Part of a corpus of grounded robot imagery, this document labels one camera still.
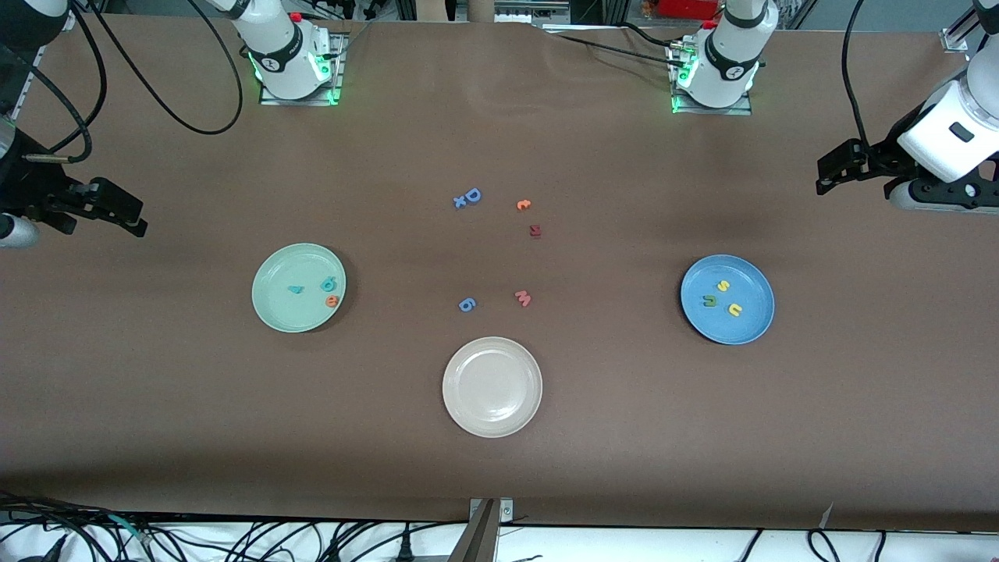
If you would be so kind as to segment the blue plate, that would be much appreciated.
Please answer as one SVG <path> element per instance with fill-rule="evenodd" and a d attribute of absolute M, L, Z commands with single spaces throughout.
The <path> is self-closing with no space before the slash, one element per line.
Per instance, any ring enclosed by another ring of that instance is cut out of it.
<path fill-rule="evenodd" d="M 717 291 L 721 279 L 731 284 L 727 292 Z M 716 307 L 702 305 L 707 294 L 716 296 Z M 679 285 L 679 303 L 696 332 L 714 343 L 729 346 L 756 341 L 770 328 L 777 310 L 774 292 L 763 271 L 729 254 L 713 254 L 693 263 Z M 727 312 L 732 303 L 743 308 L 738 318 Z"/>

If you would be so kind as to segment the light green plate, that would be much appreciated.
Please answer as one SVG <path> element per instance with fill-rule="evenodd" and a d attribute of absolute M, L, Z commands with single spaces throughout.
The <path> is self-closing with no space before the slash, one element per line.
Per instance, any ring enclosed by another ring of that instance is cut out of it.
<path fill-rule="evenodd" d="M 320 288 L 328 276 L 336 278 L 332 293 Z M 293 294 L 289 285 L 304 286 L 304 292 Z M 261 322 L 275 331 L 304 333 L 330 320 L 343 305 L 346 292 L 347 272 L 332 250 L 318 244 L 292 244 L 261 263 L 252 283 L 252 304 Z M 336 308 L 325 306 L 331 294 L 339 296 Z"/>

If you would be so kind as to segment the red background box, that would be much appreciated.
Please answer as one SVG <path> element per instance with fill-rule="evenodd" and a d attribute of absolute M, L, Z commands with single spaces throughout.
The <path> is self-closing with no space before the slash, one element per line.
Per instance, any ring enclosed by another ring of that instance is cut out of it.
<path fill-rule="evenodd" d="M 720 0 L 656 0 L 656 13 L 674 20 L 710 20 Z"/>

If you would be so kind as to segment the grey equipment rack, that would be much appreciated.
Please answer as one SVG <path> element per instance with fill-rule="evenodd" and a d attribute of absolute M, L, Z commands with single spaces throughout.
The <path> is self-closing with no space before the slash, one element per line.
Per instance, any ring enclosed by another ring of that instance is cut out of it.
<path fill-rule="evenodd" d="M 570 25 L 570 0 L 495 0 L 495 22 Z"/>

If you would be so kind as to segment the brown table cover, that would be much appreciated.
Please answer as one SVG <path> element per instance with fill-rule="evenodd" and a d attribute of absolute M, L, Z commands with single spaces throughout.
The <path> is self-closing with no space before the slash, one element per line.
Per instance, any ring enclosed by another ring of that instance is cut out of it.
<path fill-rule="evenodd" d="M 815 194 L 816 160 L 851 135 L 839 44 L 773 36 L 738 118 L 672 114 L 652 63 L 528 25 L 375 23 L 339 106 L 251 101 L 218 137 L 109 55 L 94 153 L 70 174 L 140 198 L 148 233 L 84 220 L 0 250 L 0 489 L 206 514 L 464 519 L 507 496 L 529 523 L 829 511 L 999 531 L 999 216 L 903 211 L 879 181 Z M 347 292 L 282 333 L 252 283 L 300 243 L 339 257 Z M 770 281 L 756 341 L 684 316 L 685 271 L 713 254 Z M 457 427 L 440 391 L 485 336 L 542 371 L 539 411 L 506 438 Z"/>

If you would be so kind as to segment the beige plate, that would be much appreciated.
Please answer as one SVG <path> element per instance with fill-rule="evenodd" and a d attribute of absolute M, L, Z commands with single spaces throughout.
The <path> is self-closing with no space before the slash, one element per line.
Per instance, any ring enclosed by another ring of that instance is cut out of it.
<path fill-rule="evenodd" d="M 506 438 L 527 427 L 539 411 L 542 371 L 521 343 L 485 336 L 453 353 L 440 391 L 457 427 L 479 438 Z"/>

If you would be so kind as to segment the grey support beam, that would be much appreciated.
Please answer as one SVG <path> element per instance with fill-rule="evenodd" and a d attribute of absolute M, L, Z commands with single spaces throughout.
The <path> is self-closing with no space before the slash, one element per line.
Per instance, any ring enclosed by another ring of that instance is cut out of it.
<path fill-rule="evenodd" d="M 502 515 L 500 499 L 479 500 L 447 562 L 496 562 Z"/>

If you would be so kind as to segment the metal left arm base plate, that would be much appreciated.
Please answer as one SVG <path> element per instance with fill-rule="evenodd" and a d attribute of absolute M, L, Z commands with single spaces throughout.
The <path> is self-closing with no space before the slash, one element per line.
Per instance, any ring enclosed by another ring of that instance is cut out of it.
<path fill-rule="evenodd" d="M 665 50 L 670 68 L 671 109 L 674 113 L 749 116 L 749 90 L 759 64 L 716 68 L 703 59 L 699 44 L 675 43 Z"/>

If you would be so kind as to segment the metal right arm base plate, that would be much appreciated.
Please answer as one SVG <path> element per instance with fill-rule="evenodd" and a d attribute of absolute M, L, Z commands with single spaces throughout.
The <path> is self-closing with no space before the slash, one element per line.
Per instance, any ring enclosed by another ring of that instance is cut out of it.
<path fill-rule="evenodd" d="M 340 103 L 349 36 L 301 24 L 282 49 L 252 52 L 260 103 L 306 107 Z"/>

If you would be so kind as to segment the silver table edge bracket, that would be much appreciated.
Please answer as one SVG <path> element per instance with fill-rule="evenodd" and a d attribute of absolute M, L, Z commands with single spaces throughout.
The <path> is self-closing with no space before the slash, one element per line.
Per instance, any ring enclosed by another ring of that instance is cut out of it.
<path fill-rule="evenodd" d="M 470 500 L 470 510 L 468 510 L 468 520 L 471 521 L 475 516 L 475 512 L 478 511 L 479 505 L 484 503 L 485 498 L 471 498 Z M 502 524 L 507 524 L 513 522 L 514 519 L 514 499 L 510 497 L 500 497 L 495 498 L 497 509 L 499 509 L 499 522 Z"/>

